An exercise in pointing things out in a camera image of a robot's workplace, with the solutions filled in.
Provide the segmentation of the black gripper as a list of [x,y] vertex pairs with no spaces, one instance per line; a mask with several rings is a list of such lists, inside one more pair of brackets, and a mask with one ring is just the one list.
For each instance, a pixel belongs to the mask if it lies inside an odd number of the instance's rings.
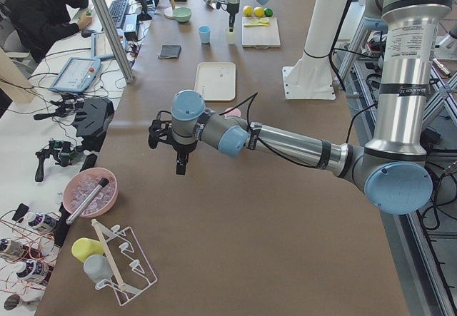
[[236,15],[239,12],[239,4],[227,4],[226,10],[230,14],[229,15],[228,30],[230,32],[233,32],[234,24],[235,24],[235,20],[236,20]]
[[186,163],[189,160],[189,155],[192,153],[197,146],[197,141],[188,144],[179,143],[176,140],[172,140],[172,147],[176,151],[176,174],[186,174]]

